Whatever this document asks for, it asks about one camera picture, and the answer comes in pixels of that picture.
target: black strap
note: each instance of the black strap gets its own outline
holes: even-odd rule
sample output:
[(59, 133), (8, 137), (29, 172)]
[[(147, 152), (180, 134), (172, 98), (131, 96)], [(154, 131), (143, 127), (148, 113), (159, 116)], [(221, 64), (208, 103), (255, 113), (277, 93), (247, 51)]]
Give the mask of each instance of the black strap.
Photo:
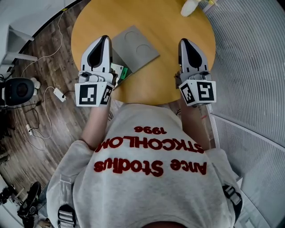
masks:
[(69, 228), (69, 227), (74, 228), (76, 226), (75, 211), (71, 206), (67, 204), (61, 206), (58, 209), (57, 217), (58, 217), (58, 222), (57, 222), (58, 228)]
[(233, 186), (225, 185), (223, 186), (224, 195), (230, 199), (233, 205), (233, 209), (235, 211), (235, 223), (240, 216), (241, 208), (242, 208), (242, 198), (240, 193), (236, 192)]

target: cable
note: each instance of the cable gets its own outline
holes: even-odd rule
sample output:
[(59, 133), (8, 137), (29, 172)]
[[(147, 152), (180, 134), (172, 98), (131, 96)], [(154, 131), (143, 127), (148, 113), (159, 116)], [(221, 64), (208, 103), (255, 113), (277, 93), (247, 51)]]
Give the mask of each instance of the cable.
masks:
[(110, 111), (108, 115), (108, 120), (111, 121), (114, 118), (113, 113)]
[(62, 98), (64, 98), (64, 96), (65, 96), (67, 93), (69, 93), (69, 92), (75, 92), (75, 90), (68, 90), (68, 91), (66, 91), (66, 92), (62, 95)]
[(35, 136), (35, 135), (32, 135), (33, 137), (35, 137), (35, 138), (40, 138), (43, 142), (44, 142), (44, 144), (45, 144), (45, 141), (44, 141), (44, 139), (43, 138), (41, 138), (41, 137), (38, 137), (38, 136)]
[(31, 106), (31, 105), (39, 106), (40, 104), (41, 104), (41, 101), (39, 101), (39, 102), (37, 102), (37, 103), (29, 104), (29, 105), (24, 105), (24, 106), (16, 107), (16, 108), (6, 108), (6, 109), (2, 109), (2, 110), (19, 109), (19, 108), (24, 108), (24, 107), (26, 107), (26, 106)]
[(30, 144), (32, 147), (36, 148), (37, 150), (39, 150), (39, 151), (45, 151), (46, 145), (45, 145), (45, 149), (44, 149), (44, 150), (41, 150), (41, 149), (35, 147), (33, 144), (31, 144), (28, 140), (26, 140), (26, 138), (23, 136), (23, 134), (22, 134), (22, 132), (20, 131), (20, 128), (19, 128), (19, 124), (18, 124), (18, 121), (17, 121), (16, 109), (14, 109), (14, 110), (15, 110), (15, 121), (16, 121), (16, 124), (17, 124), (17, 129), (18, 129), (19, 133), (21, 134), (21, 136), (23, 137), (23, 139), (24, 139), (28, 144)]
[[(53, 90), (55, 90), (54, 87), (49, 86), (48, 88), (45, 89), (45, 93), (46, 93), (46, 91), (47, 91), (49, 88), (53, 88)], [(50, 123), (50, 136), (49, 136), (49, 137), (45, 137), (45, 136), (43, 136), (39, 131), (37, 131), (36, 129), (32, 129), (32, 130), (34, 130), (35, 132), (37, 132), (38, 134), (40, 134), (41, 137), (43, 137), (44, 139), (48, 139), (48, 138), (52, 137), (52, 135), (53, 135), (53, 125), (52, 125), (52, 122), (51, 122), (51, 120), (50, 120), (50, 118), (49, 118), (48, 112), (46, 111), (46, 105), (45, 105), (45, 114), (46, 114), (47, 118), (49, 119), (49, 123)]]
[(181, 112), (181, 109), (178, 109), (178, 111), (176, 112), (176, 115), (178, 115)]
[(4, 77), (3, 74), (0, 73), (1, 75), (0, 80), (2, 80), (3, 82), (6, 82), (8, 78), (10, 78), (12, 74), (14, 74), (14, 72), (15, 70), (12, 70), (8, 77)]
[(23, 72), (22, 72), (22, 74), (21, 74), (21, 77), (23, 77), (23, 74), (24, 74), (25, 70), (26, 70), (30, 65), (34, 64), (35, 62), (38, 62), (38, 61), (41, 60), (42, 58), (48, 58), (48, 57), (51, 57), (51, 56), (55, 55), (55, 54), (59, 51), (59, 49), (62, 47), (63, 34), (61, 33), (61, 28), (59, 27), (59, 22), (61, 21), (62, 15), (61, 15), (61, 17), (59, 18), (59, 21), (58, 21), (58, 23), (57, 23), (59, 32), (60, 32), (60, 34), (61, 34), (61, 45), (59, 46), (59, 48), (56, 50), (55, 53), (53, 53), (53, 54), (51, 54), (51, 55), (48, 55), (48, 56), (43, 56), (43, 57), (39, 58), (37, 61), (34, 61), (34, 62), (30, 63), (30, 64), (23, 70)]
[(36, 112), (36, 114), (37, 114), (37, 122), (38, 122), (38, 124), (37, 124), (37, 127), (32, 127), (31, 128), (31, 130), (32, 129), (39, 129), (39, 127), (40, 127), (40, 118), (39, 118), (39, 113), (37, 112), (37, 110), (35, 110), (35, 108), (36, 108), (36, 106), (34, 107), (34, 108), (32, 108), (32, 109), (30, 109), (30, 110), (28, 110), (28, 111), (26, 111), (26, 113), (27, 112), (29, 112), (29, 111), (35, 111)]

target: round wooden table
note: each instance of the round wooden table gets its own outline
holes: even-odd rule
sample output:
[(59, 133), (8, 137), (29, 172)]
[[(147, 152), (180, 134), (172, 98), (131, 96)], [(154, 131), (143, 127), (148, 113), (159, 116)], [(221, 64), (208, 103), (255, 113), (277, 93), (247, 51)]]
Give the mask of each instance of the round wooden table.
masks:
[(102, 35), (111, 39), (135, 25), (160, 56), (127, 78), (112, 92), (125, 103), (159, 105), (178, 100), (174, 75), (179, 70), (178, 43), (187, 38), (197, 44), (213, 66), (215, 36), (200, 8), (190, 16), (180, 15), (181, 0), (92, 0), (78, 16), (71, 37), (74, 62), (80, 70), (81, 56)]

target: power adapter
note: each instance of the power adapter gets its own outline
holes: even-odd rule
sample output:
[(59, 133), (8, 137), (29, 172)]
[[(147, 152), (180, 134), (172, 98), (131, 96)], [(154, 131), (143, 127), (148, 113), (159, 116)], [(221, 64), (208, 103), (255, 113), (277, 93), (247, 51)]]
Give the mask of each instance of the power adapter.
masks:
[(36, 103), (36, 107), (39, 106), (39, 105), (41, 105), (41, 101), (38, 101), (38, 102)]
[(53, 93), (57, 96), (58, 99), (60, 99), (61, 102), (64, 102), (66, 100), (66, 96), (58, 88), (55, 88)]
[(26, 128), (27, 128), (27, 130), (28, 130), (28, 133), (29, 133), (30, 135), (33, 135), (32, 129), (31, 129), (31, 127), (30, 127), (29, 124), (26, 125)]

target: forearm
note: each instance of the forearm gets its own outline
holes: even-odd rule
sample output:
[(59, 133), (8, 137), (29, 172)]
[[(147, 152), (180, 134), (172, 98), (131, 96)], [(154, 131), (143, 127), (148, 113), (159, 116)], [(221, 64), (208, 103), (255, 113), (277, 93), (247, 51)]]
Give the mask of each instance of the forearm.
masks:
[(89, 120), (81, 135), (81, 140), (91, 150), (95, 150), (105, 137), (109, 111), (110, 101), (106, 107), (93, 107), (91, 109)]
[(183, 131), (204, 150), (210, 149), (209, 138), (202, 123), (199, 108), (188, 107), (183, 98), (179, 102)]

